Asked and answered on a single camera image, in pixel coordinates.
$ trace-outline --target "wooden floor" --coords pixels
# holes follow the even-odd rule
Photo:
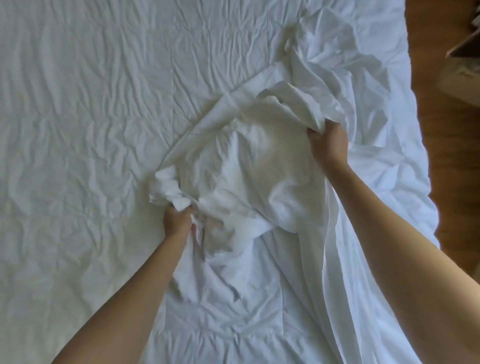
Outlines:
[[[480,109],[444,95],[435,81],[445,53],[472,32],[474,0],[407,0],[412,88],[430,157],[443,250],[466,272],[480,262]]]

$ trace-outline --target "person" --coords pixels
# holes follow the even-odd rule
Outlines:
[[[307,133],[370,270],[420,360],[480,363],[480,286],[354,173],[340,124],[327,121],[323,134]],[[192,229],[191,213],[192,207],[166,211],[163,242],[75,334],[54,364],[138,362]]]

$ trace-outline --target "box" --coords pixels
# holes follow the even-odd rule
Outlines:
[[[480,29],[447,53],[438,87],[480,107]]]

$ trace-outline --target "person's left hand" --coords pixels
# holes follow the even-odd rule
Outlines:
[[[194,213],[194,207],[188,206],[181,212],[178,212],[175,207],[170,206],[165,211],[163,216],[163,224],[165,226],[165,237],[177,235],[187,238],[192,229],[191,214]]]

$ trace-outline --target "bed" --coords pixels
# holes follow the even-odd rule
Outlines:
[[[349,23],[361,52],[395,78],[388,107],[405,124],[399,148],[415,161],[410,177],[429,192],[402,0],[1,4],[6,363],[49,363],[138,269],[163,236],[148,178],[225,95],[281,61],[292,28],[317,10]],[[420,215],[420,230],[434,241],[431,201],[402,208]],[[296,265],[300,251],[290,245],[288,254],[275,255],[274,238],[253,246],[249,300],[190,303],[171,287],[142,362],[340,363],[306,304],[310,277]],[[293,262],[289,272],[278,269],[285,259]],[[386,345],[396,352],[391,362],[415,362],[404,338]]]

